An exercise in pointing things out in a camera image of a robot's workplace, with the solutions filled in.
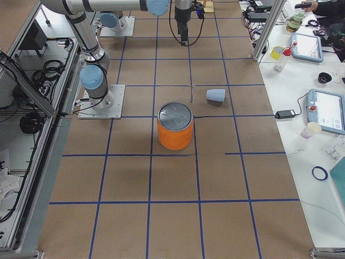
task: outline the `white table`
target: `white table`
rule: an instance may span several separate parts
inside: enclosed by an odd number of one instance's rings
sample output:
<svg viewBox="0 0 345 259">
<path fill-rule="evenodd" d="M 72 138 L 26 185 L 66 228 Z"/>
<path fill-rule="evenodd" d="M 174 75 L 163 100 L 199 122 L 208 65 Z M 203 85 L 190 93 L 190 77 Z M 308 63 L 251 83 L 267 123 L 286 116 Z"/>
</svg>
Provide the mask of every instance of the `white table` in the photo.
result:
<svg viewBox="0 0 345 259">
<path fill-rule="evenodd" d="M 298 3 L 290 0 L 293 6 Z M 315 19 L 307 13 L 303 24 Z M 302 26 L 298 32 L 312 35 L 314 28 Z M 267 54 L 262 58 L 260 70 L 273 111 L 294 109 L 299 112 L 297 99 L 315 88 L 345 95 L 345 63 L 341 63 L 333 53 L 324 53 L 324 61 L 312 63 L 291 58 L 282 72 L 273 71 L 275 60 L 270 57 L 274 46 L 289 46 L 290 33 L 284 25 L 276 25 L 269 37 Z M 320 72 L 328 72 L 333 80 L 326 86 L 318 83 Z M 300 133 L 307 125 L 306 98 L 300 100 L 302 114 L 289 120 L 277 120 L 282 142 L 294 177 L 314 245 L 317 248 L 345 247 L 345 210 L 331 178 L 321 182 L 312 177 L 312 168 L 321 166 L 329 171 L 336 165 L 325 151 L 325 145 L 337 134 L 324 132 L 310 139 Z"/>
</svg>

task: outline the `plastic bottle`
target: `plastic bottle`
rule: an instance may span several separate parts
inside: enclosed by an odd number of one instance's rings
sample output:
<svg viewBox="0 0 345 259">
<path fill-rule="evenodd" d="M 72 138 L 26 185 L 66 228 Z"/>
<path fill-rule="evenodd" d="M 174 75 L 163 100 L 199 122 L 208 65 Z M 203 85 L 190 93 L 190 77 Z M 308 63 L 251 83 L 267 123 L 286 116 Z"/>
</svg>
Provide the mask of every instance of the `plastic bottle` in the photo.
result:
<svg viewBox="0 0 345 259">
<path fill-rule="evenodd" d="M 300 11 L 299 13 L 297 13 L 296 15 L 294 15 L 293 17 L 291 17 L 286 24 L 286 30 L 288 32 L 295 32 L 299 29 L 299 27 L 302 25 L 302 20 L 305 16 L 305 12 L 304 11 Z"/>
<path fill-rule="evenodd" d="M 279 59 L 274 64 L 273 69 L 275 72 L 281 72 L 284 69 L 287 61 L 289 60 L 289 57 L 292 54 L 291 48 L 292 47 L 290 46 L 290 47 L 286 47 L 285 49 L 283 49 Z"/>
</svg>

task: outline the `blue joint cap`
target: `blue joint cap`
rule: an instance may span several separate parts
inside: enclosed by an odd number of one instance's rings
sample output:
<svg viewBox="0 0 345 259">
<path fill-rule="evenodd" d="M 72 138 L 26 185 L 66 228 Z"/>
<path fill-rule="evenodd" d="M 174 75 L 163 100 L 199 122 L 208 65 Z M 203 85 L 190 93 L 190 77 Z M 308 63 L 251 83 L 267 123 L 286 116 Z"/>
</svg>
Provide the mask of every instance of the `blue joint cap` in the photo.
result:
<svg viewBox="0 0 345 259">
<path fill-rule="evenodd" d="M 118 17 L 112 12 L 103 12 L 100 15 L 101 23 L 108 28 L 115 27 L 118 24 L 118 20 Z"/>
<path fill-rule="evenodd" d="M 80 81 L 88 90 L 97 89 L 103 82 L 103 72 L 96 65 L 88 65 L 80 71 Z"/>
<path fill-rule="evenodd" d="M 150 13 L 155 16 L 164 15 L 169 8 L 170 0 L 147 0 L 146 6 Z"/>
</svg>

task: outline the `screen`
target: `screen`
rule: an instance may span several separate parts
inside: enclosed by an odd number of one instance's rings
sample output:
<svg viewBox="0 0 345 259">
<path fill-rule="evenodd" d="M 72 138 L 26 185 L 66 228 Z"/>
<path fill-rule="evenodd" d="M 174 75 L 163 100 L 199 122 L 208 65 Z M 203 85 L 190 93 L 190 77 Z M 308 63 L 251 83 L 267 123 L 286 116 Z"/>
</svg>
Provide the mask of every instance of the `screen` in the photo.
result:
<svg viewBox="0 0 345 259">
<path fill-rule="evenodd" d="M 319 58 L 319 42 L 317 37 L 307 35 L 296 35 L 297 46 L 296 50 L 299 55 Z"/>
<path fill-rule="evenodd" d="M 321 126 L 336 130 L 344 129 L 341 97 L 316 92 L 315 104 L 318 107 L 318 123 Z"/>
</svg>

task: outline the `yellow bottle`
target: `yellow bottle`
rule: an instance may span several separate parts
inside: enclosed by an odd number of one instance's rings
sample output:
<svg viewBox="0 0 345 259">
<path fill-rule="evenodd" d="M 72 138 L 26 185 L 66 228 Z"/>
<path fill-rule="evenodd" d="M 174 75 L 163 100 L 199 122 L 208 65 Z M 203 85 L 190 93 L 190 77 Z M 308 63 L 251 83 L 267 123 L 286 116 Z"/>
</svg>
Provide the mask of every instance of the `yellow bottle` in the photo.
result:
<svg viewBox="0 0 345 259">
<path fill-rule="evenodd" d="M 286 30 L 288 32 L 297 31 L 299 27 L 302 25 L 302 20 L 305 16 L 304 14 L 304 11 L 300 11 L 299 13 L 291 17 L 286 24 Z"/>
</svg>

